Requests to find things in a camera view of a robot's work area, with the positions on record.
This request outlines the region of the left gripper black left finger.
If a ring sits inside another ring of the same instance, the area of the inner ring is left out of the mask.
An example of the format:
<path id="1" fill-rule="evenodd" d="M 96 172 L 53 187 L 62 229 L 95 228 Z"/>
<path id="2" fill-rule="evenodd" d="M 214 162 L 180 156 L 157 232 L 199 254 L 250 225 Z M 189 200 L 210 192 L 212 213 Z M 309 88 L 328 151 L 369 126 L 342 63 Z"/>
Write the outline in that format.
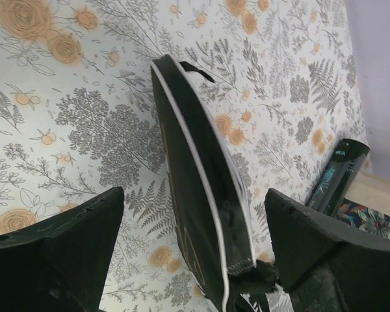
<path id="1" fill-rule="evenodd" d="M 99 311 L 123 213 L 113 187 L 0 235 L 0 311 Z"/>

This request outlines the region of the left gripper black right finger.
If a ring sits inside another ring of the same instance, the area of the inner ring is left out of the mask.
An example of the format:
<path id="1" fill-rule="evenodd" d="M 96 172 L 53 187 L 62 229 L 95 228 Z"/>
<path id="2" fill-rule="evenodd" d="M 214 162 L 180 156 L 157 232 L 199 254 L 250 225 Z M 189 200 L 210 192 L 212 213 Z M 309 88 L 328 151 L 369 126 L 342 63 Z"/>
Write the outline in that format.
<path id="1" fill-rule="evenodd" d="M 294 311 L 390 311 L 390 239 L 273 188 L 265 209 L 279 282 Z"/>

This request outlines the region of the black teal shuttlecock tube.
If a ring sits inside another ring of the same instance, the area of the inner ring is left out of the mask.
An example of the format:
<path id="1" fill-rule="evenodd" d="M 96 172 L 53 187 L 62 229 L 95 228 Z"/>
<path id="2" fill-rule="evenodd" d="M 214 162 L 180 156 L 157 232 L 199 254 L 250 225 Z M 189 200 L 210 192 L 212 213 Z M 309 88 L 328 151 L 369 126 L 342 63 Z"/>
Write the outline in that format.
<path id="1" fill-rule="evenodd" d="M 325 215 L 335 216 L 369 151 L 370 147 L 360 141 L 350 138 L 340 140 L 306 205 Z"/>

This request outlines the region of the black racket cover bag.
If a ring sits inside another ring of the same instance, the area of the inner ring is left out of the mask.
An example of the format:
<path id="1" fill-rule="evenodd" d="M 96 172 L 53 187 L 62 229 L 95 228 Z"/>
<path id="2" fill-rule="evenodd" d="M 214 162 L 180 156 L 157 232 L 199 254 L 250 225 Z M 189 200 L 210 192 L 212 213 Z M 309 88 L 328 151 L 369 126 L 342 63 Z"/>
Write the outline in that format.
<path id="1" fill-rule="evenodd" d="M 254 253 L 248 197 L 214 120 L 188 80 L 196 68 L 151 62 L 179 249 L 217 311 L 268 311 L 278 272 Z"/>

